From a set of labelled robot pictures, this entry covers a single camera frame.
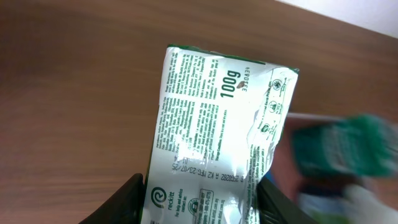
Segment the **green white soap box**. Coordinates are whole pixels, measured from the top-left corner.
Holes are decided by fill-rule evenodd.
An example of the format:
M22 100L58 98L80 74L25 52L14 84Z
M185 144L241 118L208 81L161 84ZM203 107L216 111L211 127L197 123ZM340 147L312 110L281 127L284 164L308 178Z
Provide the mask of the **green white soap box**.
M298 76L296 68L169 45L141 223L259 223L257 185Z

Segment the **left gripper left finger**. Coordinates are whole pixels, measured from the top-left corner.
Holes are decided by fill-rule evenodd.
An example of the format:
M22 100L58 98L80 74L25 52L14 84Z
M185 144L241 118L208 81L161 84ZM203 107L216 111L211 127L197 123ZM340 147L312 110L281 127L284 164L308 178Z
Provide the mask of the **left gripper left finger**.
M79 224L138 224L144 194L144 177L140 173L134 174Z

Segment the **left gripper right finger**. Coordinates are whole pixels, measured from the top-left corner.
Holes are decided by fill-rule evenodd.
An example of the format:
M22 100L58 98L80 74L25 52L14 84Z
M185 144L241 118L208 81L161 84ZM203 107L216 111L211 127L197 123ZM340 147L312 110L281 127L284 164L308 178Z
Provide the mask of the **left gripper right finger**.
M317 224L266 177L257 185L257 207L260 224Z

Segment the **blue mouthwash bottle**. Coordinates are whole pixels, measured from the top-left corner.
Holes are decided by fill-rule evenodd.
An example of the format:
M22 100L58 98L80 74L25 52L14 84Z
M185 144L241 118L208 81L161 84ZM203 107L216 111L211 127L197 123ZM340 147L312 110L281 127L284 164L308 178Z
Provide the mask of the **blue mouthwash bottle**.
M397 173L396 127L369 114L297 129L292 133L292 148L305 176Z

